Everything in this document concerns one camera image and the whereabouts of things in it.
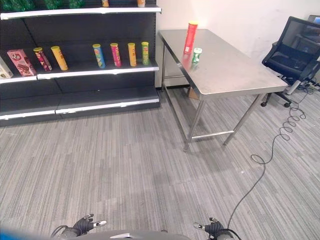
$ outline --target green bottle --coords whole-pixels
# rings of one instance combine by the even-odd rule
[[[84,0],[69,0],[69,8],[78,9],[85,5]]]
[[[35,9],[35,4],[33,0],[22,0],[25,10],[30,11]]]
[[[10,0],[1,0],[0,3],[4,11],[9,12],[13,10]]]
[[[55,2],[55,5],[56,5],[58,8],[61,7],[62,4],[63,4],[62,0],[54,0],[54,2]]]
[[[55,0],[44,0],[45,6],[49,10],[57,9],[57,3]]]
[[[10,0],[10,2],[11,2],[13,11],[24,12],[26,10],[21,0]]]

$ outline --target black shelving unit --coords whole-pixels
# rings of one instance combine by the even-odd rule
[[[160,105],[154,87],[156,0],[147,0],[146,8],[136,0],[109,0],[102,8],[100,0],[85,1],[80,9],[45,10],[35,0],[35,11],[1,13],[0,55],[14,76],[0,79],[0,127],[156,108]],[[149,65],[142,65],[141,42],[149,42]],[[122,67],[113,63],[110,43],[118,43]],[[128,43],[135,43],[137,66],[129,65]],[[106,68],[99,68],[92,44],[101,44]],[[61,71],[50,47],[60,46],[68,70]],[[33,49],[42,47],[52,65],[45,72]],[[7,55],[8,50],[24,49],[37,71],[33,77],[21,77]]]

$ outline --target blue pringles can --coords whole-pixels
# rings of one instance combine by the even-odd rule
[[[106,63],[104,60],[104,55],[101,50],[101,45],[93,44],[92,47],[93,47],[93,51],[94,51],[99,68],[104,69],[106,67]]]

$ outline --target stainless steel table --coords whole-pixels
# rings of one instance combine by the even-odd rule
[[[239,128],[244,124],[255,107],[267,93],[282,92],[287,84],[269,72],[262,64],[256,63],[238,49],[207,29],[198,29],[194,48],[202,48],[199,63],[192,63],[193,54],[184,54],[187,30],[161,30],[163,41],[162,89],[173,106],[180,127],[186,138],[184,151],[194,139],[229,134],[224,145],[228,144]],[[169,52],[183,75],[165,76],[166,54]],[[187,133],[172,104],[165,79],[185,77],[200,99],[192,126]],[[194,130],[201,117],[206,101],[214,98],[227,98],[244,95],[256,95],[252,105],[233,130],[194,136]]]

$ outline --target white shelf edge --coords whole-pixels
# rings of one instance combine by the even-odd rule
[[[38,74],[37,78],[41,79],[54,79],[54,78],[65,78],[65,77],[79,77],[79,76],[92,76],[92,75],[117,75],[127,73],[139,73],[139,72],[153,72],[158,71],[158,66],[150,67],[137,67],[137,68],[115,68],[108,70],[94,70],[94,71],[72,71],[72,72],[58,72],[58,73],[44,73]]]
[[[117,102],[103,105],[95,105],[95,106],[83,106],[83,107],[74,107],[74,108],[66,108],[55,110],[56,114],[74,114],[76,112],[89,111],[89,110],[97,110],[97,109],[111,109],[111,108],[124,108],[128,106],[140,105],[140,104],[152,104],[158,103],[159,98],[141,100],[141,101],[127,101],[127,102]]]
[[[58,73],[41,73],[36,76],[24,76],[0,79],[1,84],[19,83],[19,82],[31,82],[44,79],[55,79],[65,77],[78,77],[78,76],[92,76],[92,75],[117,75],[127,73],[141,73],[141,72],[153,72],[159,71],[158,66],[150,67],[137,67],[137,68],[115,68],[108,70],[94,70],[94,71],[73,71],[73,72],[58,72]]]
[[[1,20],[75,14],[161,13],[161,7],[96,7],[1,13]]]
[[[0,85],[9,84],[9,83],[18,83],[18,82],[30,82],[30,81],[37,81],[37,76],[22,76],[22,77],[0,79]]]
[[[98,109],[124,108],[124,107],[129,107],[129,106],[134,106],[134,105],[153,104],[153,103],[159,103],[159,98],[141,100],[141,101],[118,102],[118,103],[110,103],[110,104],[95,105],[95,106],[66,108],[66,109],[59,109],[59,110],[34,111],[34,112],[2,115],[2,116],[0,116],[0,121],[1,120],[33,117],[33,116],[41,116],[41,115],[73,114],[76,112],[98,110]]]
[[[34,112],[2,115],[0,116],[0,120],[9,120],[9,119],[25,118],[25,117],[40,116],[40,115],[50,115],[50,114],[56,114],[55,110],[34,111]]]

